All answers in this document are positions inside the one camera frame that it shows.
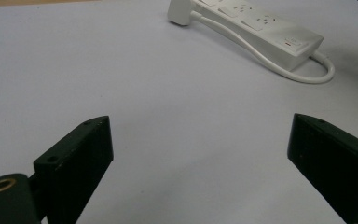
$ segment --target white table surface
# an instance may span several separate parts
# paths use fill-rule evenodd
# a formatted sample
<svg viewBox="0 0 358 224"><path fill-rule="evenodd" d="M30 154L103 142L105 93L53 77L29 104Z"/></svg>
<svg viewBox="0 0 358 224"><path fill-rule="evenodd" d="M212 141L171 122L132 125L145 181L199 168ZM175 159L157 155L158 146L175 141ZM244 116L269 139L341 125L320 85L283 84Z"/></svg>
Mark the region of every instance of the white table surface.
<svg viewBox="0 0 358 224"><path fill-rule="evenodd" d="M169 23L168 0L0 7L0 175L108 115L115 160L79 224L344 223L286 150L294 113L358 137L358 1L251 2L323 35L335 78L280 77Z"/></svg>

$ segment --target white power strip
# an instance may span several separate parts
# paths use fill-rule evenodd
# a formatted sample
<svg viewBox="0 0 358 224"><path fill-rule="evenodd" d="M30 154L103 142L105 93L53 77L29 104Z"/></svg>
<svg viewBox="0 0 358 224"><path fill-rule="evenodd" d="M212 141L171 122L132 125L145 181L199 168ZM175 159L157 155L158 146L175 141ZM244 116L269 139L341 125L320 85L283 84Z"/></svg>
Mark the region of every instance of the white power strip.
<svg viewBox="0 0 358 224"><path fill-rule="evenodd" d="M323 37L244 0L172 0L168 19L180 25L199 21L251 51L270 70L304 83L324 83L334 65L316 49ZM327 69L323 77L291 71L309 57Z"/></svg>

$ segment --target power outlet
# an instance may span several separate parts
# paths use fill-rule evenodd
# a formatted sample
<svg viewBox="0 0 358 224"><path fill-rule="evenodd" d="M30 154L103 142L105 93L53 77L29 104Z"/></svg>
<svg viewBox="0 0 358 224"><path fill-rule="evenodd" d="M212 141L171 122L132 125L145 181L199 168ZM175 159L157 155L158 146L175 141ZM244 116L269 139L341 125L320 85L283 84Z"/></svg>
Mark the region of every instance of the power outlet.
<svg viewBox="0 0 358 224"><path fill-rule="evenodd" d="M179 2L180 4L190 2L192 11L227 27L269 60L288 71L306 61L323 41L322 36L244 0L172 0L171 5ZM168 11L169 17L177 13L171 5ZM189 22L176 23L189 25ZM238 38L228 35L227 32L221 29L215 30L241 44Z"/></svg>

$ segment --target power cord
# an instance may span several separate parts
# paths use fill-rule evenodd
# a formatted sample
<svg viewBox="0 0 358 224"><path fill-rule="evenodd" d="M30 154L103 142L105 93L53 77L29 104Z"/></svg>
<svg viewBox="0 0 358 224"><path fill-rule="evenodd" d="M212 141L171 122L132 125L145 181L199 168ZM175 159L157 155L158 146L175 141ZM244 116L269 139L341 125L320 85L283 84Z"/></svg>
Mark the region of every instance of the power cord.
<svg viewBox="0 0 358 224"><path fill-rule="evenodd" d="M204 25L207 25L207 26L214 28L216 30L220 30L220 31L224 32L225 34L230 35L231 37L237 39L242 47L248 49L268 69L270 69L271 71L273 71L283 77L287 77L294 81L308 83L308 84L325 83L325 82L331 80L336 72L335 66L327 58L327 56L323 55L318 50L315 50L313 52L313 54L310 56L310 58L312 60L314 60L315 62L320 63L323 67L325 67L327 69L327 74L324 75L323 77L303 77L303 76L297 75L295 73L292 73L290 71L287 71L287 70L281 68L279 65L277 65L276 63L274 63L271 60L269 60L268 58L266 58L263 54L261 54L257 49L255 49L251 44L249 44L249 42L247 42L245 39L243 39L240 35L233 32L232 30L228 29L226 26L220 24L219 22L208 19L196 11L191 11L190 19L194 20L194 21L201 22Z"/></svg>

